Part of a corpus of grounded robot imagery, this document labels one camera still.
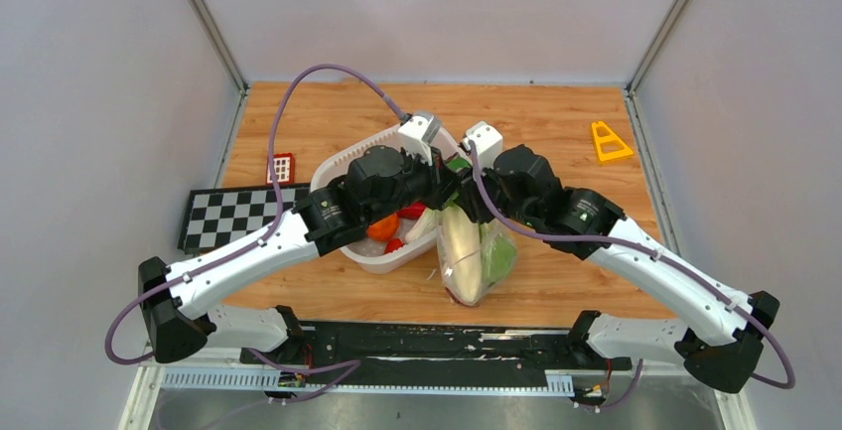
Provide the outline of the long white toy radish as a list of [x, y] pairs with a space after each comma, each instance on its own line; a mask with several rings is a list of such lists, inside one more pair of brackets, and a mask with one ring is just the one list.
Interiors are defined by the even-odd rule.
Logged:
[[458, 206], [440, 213], [443, 283], [454, 299], [475, 306], [483, 295], [480, 228]]

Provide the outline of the clear pink zip bag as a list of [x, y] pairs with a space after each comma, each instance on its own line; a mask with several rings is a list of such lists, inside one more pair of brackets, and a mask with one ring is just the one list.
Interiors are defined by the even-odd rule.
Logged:
[[464, 306], [479, 305], [518, 260], [507, 228], [495, 219], [474, 223], [456, 205], [437, 213], [436, 238], [442, 284]]

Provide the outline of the green toy cabbage head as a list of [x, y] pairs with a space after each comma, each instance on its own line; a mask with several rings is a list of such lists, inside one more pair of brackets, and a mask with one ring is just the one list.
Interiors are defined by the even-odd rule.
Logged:
[[506, 232], [484, 235], [481, 247], [483, 285], [491, 287], [507, 278], [516, 264], [517, 257], [517, 247]]

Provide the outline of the white plastic basket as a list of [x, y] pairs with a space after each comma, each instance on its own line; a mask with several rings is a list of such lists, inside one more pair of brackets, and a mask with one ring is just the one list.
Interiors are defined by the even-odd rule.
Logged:
[[[328, 158], [314, 173], [310, 182], [311, 190], [325, 187], [332, 179], [345, 174], [351, 161], [361, 157], [370, 147], [387, 146], [400, 149], [402, 143], [398, 129], [399, 125], [389, 127]], [[395, 251], [384, 254], [386, 243], [366, 236], [361, 241], [340, 248], [339, 252], [355, 262], [364, 271], [372, 274], [388, 273], [435, 247], [435, 231], [430, 231], [412, 242], [405, 240], [405, 234], [414, 224], [415, 220], [413, 219], [403, 218], [401, 220], [397, 237], [404, 242], [404, 245]]]

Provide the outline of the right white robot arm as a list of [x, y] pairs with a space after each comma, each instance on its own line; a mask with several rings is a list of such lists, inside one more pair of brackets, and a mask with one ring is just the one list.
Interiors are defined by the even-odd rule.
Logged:
[[736, 394], [752, 379], [791, 389], [792, 364], [771, 333], [780, 302], [706, 275], [594, 190], [565, 187], [546, 158], [519, 145], [502, 150], [464, 139], [472, 166], [460, 201], [470, 217], [510, 230], [628, 280], [673, 314], [666, 320], [580, 313], [567, 354], [579, 367], [603, 358], [682, 366], [701, 383]]

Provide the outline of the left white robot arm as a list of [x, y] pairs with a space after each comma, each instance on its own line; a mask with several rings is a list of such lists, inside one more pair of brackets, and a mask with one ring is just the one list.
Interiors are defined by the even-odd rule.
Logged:
[[345, 174], [296, 201], [275, 221], [191, 260], [154, 256], [138, 267], [139, 307], [158, 363], [190, 357], [218, 337], [213, 307], [228, 295], [286, 267], [361, 241], [374, 223], [421, 203], [441, 209], [460, 178], [438, 150], [418, 155], [375, 146]]

